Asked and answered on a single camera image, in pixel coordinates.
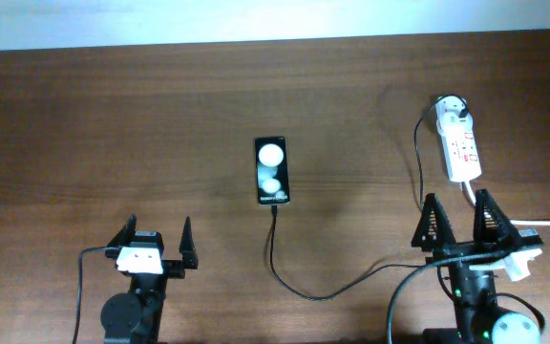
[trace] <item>white wall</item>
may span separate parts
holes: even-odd
[[[550,0],[0,0],[0,50],[550,28]]]

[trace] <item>white cable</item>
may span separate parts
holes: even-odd
[[[464,187],[471,203],[476,206],[475,192],[470,185],[470,181],[465,181]],[[550,226],[550,221],[524,221],[524,220],[511,220],[511,224],[515,226]]]

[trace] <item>power plug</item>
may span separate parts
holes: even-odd
[[[442,97],[436,104],[436,129],[442,138],[449,180],[471,181],[481,175],[473,117],[458,97]]]

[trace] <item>wood grain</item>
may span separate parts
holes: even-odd
[[[193,222],[200,268],[169,284],[161,340],[380,338],[407,271],[324,303],[278,285],[252,139],[287,139],[293,202],[280,210],[276,264],[294,287],[328,293],[375,261],[422,262],[410,248],[412,134],[443,92],[464,95],[476,119],[475,186],[511,218],[550,219],[550,31],[0,52],[0,343],[69,342],[76,255],[131,213],[162,233],[168,258]],[[433,118],[419,140],[427,190],[469,239],[473,210],[448,182]],[[543,310],[550,343],[550,227],[540,234],[532,276],[497,285]],[[80,342],[94,343],[102,304],[129,280],[96,255],[85,281]],[[435,274],[419,276],[396,330],[453,325]]]

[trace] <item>electrical socket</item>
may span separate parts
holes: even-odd
[[[482,172],[473,133],[473,117],[470,114],[459,117],[465,105],[458,97],[443,97],[435,108],[436,129],[442,138],[449,180],[462,183],[477,178]]]

